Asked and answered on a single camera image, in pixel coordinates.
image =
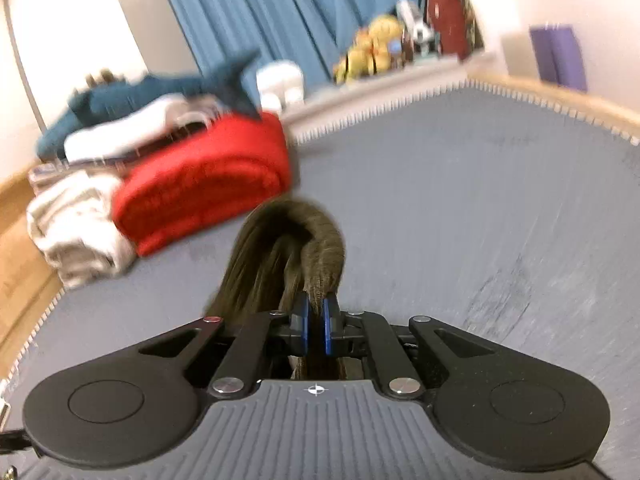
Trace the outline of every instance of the pile of folded clothes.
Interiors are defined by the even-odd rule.
[[[278,118],[239,82],[255,53],[206,76],[114,80],[74,95],[38,140],[28,231],[65,286],[247,212],[291,184]]]

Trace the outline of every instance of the wooden bed frame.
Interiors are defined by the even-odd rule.
[[[638,112],[539,81],[473,70],[468,70],[468,76],[577,110],[640,142]],[[24,171],[0,184],[0,378],[10,373],[20,349],[62,287],[26,233],[25,209],[33,198],[26,175]]]

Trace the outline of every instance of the crosshair symbol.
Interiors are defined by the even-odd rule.
[[[318,396],[320,394],[324,394],[326,391],[326,388],[323,388],[322,386],[320,386],[320,384],[316,383],[313,386],[310,386],[306,389],[311,395],[314,396]]]

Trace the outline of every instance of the red folded cloth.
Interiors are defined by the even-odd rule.
[[[136,167],[114,195],[113,221],[146,256],[249,211],[290,184],[278,118],[228,114]]]

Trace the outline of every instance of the blue curtain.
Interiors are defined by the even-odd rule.
[[[255,68],[290,59],[307,89],[329,81],[332,66],[357,28],[388,12],[396,0],[169,0],[201,71],[247,48],[259,62],[244,83],[252,97]]]

